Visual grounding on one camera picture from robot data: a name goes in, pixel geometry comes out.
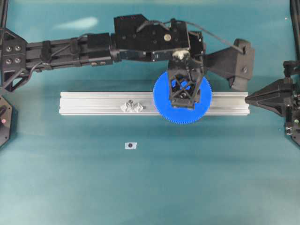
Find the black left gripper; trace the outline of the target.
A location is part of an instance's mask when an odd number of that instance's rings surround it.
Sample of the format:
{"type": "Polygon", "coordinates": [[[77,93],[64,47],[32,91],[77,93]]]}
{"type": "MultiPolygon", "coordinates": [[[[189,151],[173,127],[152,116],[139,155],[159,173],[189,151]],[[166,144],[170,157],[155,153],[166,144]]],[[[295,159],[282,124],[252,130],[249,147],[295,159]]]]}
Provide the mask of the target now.
{"type": "Polygon", "coordinates": [[[198,58],[203,53],[200,31],[188,31],[187,24],[172,19],[170,22],[151,21],[142,14],[114,18],[113,61],[134,60],[168,62],[167,78],[172,107],[194,109],[200,101],[200,84],[204,76],[203,62],[189,58],[184,64],[173,59],[176,51],[188,51],[198,58]],[[181,83],[188,82],[186,92],[181,83]]]}

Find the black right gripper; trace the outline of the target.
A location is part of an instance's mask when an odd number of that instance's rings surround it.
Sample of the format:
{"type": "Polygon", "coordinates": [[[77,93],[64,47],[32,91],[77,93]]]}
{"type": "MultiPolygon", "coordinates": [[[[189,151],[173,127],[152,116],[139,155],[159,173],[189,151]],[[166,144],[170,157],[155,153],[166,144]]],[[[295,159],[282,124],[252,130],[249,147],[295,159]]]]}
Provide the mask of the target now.
{"type": "Polygon", "coordinates": [[[278,79],[248,95],[249,105],[285,116],[285,133],[293,141],[300,140],[300,61],[285,61],[286,78],[278,79]]]}

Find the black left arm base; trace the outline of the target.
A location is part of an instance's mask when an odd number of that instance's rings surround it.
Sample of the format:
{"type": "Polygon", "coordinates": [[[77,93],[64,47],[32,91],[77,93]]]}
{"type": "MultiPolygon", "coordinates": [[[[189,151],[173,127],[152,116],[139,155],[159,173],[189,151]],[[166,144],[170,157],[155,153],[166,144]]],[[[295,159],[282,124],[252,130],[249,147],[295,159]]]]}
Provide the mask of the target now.
{"type": "Polygon", "coordinates": [[[3,147],[10,139],[13,107],[3,97],[0,97],[0,146],[3,147]]]}

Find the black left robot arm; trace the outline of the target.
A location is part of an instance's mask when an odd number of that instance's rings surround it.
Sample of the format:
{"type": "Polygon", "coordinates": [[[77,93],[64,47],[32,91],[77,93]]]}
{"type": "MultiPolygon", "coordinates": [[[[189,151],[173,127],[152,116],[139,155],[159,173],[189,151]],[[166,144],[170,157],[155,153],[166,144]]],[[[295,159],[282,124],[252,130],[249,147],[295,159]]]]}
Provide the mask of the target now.
{"type": "Polygon", "coordinates": [[[34,72],[82,66],[107,66],[122,60],[167,61],[167,97],[173,107],[194,108],[204,77],[201,32],[187,23],[148,20],[143,15],[114,19],[114,33],[28,43],[7,28],[0,29],[0,89],[25,85],[34,72]]]}

